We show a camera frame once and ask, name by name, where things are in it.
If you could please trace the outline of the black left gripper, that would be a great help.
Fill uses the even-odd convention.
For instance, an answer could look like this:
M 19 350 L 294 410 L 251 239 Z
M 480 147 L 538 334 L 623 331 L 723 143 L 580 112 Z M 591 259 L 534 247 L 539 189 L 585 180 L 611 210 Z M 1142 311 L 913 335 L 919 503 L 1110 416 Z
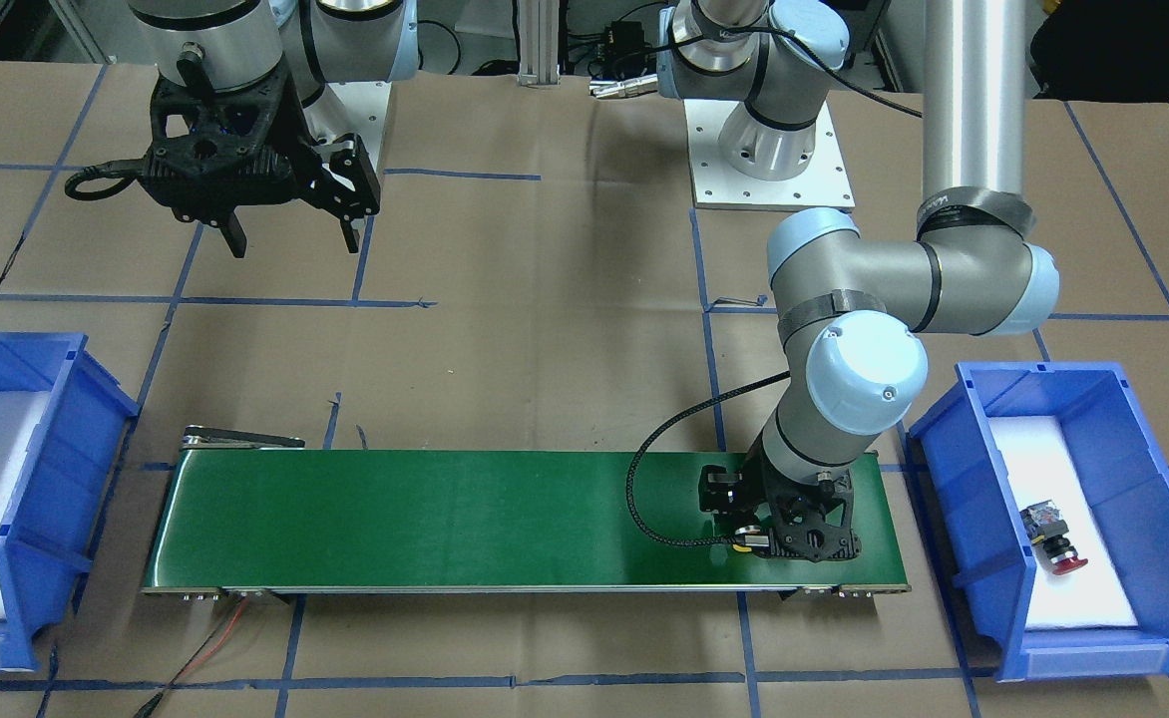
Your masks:
M 758 492 L 754 505 L 770 510 L 763 557 L 803 560 L 852 560 L 860 553 L 855 536 L 855 488 L 848 467 L 816 472 L 808 483 L 781 476 L 768 461 L 743 464 L 747 486 Z

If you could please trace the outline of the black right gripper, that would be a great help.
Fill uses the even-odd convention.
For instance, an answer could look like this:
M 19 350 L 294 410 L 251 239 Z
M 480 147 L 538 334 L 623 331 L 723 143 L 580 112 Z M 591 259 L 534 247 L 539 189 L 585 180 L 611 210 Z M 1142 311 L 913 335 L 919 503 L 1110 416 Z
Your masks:
M 360 251 L 366 222 L 381 208 L 381 185 L 360 134 L 311 145 L 288 74 L 199 101 L 188 88 L 157 81 L 150 103 L 152 141 L 141 188 L 175 218 L 210 222 L 234 258 L 247 251 L 240 205 L 302 198 L 341 226 L 347 251 Z

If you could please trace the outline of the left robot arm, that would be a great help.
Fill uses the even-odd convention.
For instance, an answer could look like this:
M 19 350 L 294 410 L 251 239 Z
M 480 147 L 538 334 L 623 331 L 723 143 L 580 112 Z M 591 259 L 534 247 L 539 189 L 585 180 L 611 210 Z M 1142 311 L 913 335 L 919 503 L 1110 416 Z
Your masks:
M 863 237 L 831 207 L 798 210 L 772 232 L 767 267 L 788 388 L 739 472 L 703 469 L 712 536 L 660 536 L 631 511 L 649 539 L 855 558 L 852 465 L 922 391 L 921 334 L 1028 333 L 1057 304 L 1054 260 L 1028 241 L 1021 5 L 931 1 L 924 22 L 916 239 Z M 841 81 L 848 35 L 821 1 L 679 1 L 660 18 L 660 95 L 734 102 L 718 137 L 729 167 L 758 180 L 797 177 Z

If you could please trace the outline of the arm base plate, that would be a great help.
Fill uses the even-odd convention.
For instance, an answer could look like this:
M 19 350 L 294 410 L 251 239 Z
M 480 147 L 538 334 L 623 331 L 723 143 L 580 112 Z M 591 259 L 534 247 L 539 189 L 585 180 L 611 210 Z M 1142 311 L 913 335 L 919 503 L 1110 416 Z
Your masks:
M 812 126 L 766 127 L 743 104 L 683 102 L 693 203 L 729 210 L 853 210 L 850 182 L 828 105 Z
M 347 186 L 351 170 L 366 170 L 371 189 L 381 195 L 379 164 L 387 132 L 393 87 L 387 81 L 324 85 L 303 109 L 314 150 Z

